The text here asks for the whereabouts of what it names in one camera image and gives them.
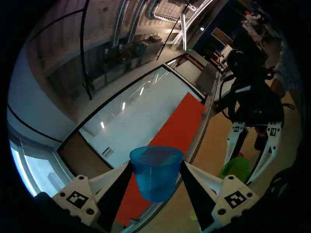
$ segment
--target green plastic object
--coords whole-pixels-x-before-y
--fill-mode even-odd
[[[243,183],[247,182],[250,175],[250,165],[246,158],[237,157],[229,162],[221,169],[218,177],[224,179],[228,175],[236,176]]]

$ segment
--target blue plastic cup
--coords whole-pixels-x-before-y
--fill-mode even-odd
[[[183,153],[168,146],[145,146],[129,157],[142,197],[150,202],[167,201],[175,190]]]

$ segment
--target window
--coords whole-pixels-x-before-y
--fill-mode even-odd
[[[25,184],[26,188],[33,196],[37,195],[37,192],[33,188],[28,176],[26,175],[26,172],[22,165],[21,158],[20,158],[18,151],[12,148],[12,146],[16,148],[16,145],[13,145],[12,142],[10,142],[10,145],[11,145],[11,152],[12,152],[12,156],[15,162],[15,166],[18,170],[19,175],[22,178],[23,183]]]
[[[33,196],[46,192],[52,197],[72,180],[73,175],[64,170],[52,148],[16,137],[10,140],[10,146],[16,168]]]

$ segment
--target metal duct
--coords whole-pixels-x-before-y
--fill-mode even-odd
[[[175,23],[176,21],[178,21],[177,23],[180,23],[180,20],[175,18],[175,17],[172,17],[172,16],[165,16],[165,15],[161,15],[161,14],[156,14],[156,11],[159,7],[159,3],[157,3],[158,0],[154,0],[151,5],[150,5],[150,8],[149,8],[149,11],[148,11],[148,18],[149,19],[158,19],[158,20],[162,20],[162,21],[166,21],[166,22],[171,22],[171,23]],[[192,4],[189,4],[188,5],[188,8],[195,12],[196,11],[196,7],[193,6]]]
[[[135,15],[134,15],[134,17],[132,19],[131,26],[130,26],[130,31],[128,33],[128,42],[127,42],[127,44],[130,44],[130,43],[133,42],[134,35],[135,35],[135,32],[136,32],[136,28],[137,28],[138,22],[140,20],[140,17],[142,15],[142,12],[143,12],[144,8],[146,7],[146,3],[147,3],[146,0],[140,0],[138,2],[138,4],[137,4]]]
[[[114,31],[114,39],[112,41],[112,46],[115,47],[119,44],[119,36],[121,31],[121,25],[123,22],[123,18],[126,12],[126,8],[128,7],[129,1],[128,0],[122,0],[120,6],[119,6],[119,14],[117,17],[117,22],[115,24],[115,31]]]

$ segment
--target orange board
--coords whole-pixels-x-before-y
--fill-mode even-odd
[[[201,123],[204,110],[204,106],[192,94],[187,93],[149,146],[171,146],[185,154]],[[151,202],[141,196],[133,173],[115,221],[128,226],[129,219],[139,218],[150,205]]]

